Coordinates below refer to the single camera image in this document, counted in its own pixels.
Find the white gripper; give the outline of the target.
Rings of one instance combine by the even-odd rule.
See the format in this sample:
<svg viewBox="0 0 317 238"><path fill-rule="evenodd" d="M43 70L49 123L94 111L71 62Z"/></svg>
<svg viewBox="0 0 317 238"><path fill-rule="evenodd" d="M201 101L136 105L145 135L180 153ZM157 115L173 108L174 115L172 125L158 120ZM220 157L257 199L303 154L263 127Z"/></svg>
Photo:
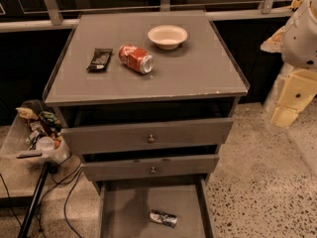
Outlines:
<svg viewBox="0 0 317 238"><path fill-rule="evenodd" d="M261 44L261 50L267 53L280 53L285 27L279 28ZM289 127L317 94L317 72L311 69L293 71L285 80L273 111L270 123L277 127Z"/></svg>

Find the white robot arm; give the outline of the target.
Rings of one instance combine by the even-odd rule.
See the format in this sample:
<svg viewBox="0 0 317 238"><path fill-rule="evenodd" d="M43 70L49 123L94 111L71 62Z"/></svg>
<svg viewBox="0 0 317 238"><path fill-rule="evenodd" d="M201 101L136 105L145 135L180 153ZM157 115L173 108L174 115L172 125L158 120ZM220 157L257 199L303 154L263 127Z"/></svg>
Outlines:
<svg viewBox="0 0 317 238"><path fill-rule="evenodd" d="M286 24L261 45L283 66L266 99L270 123L289 127L317 95L317 0L293 0Z"/></svg>

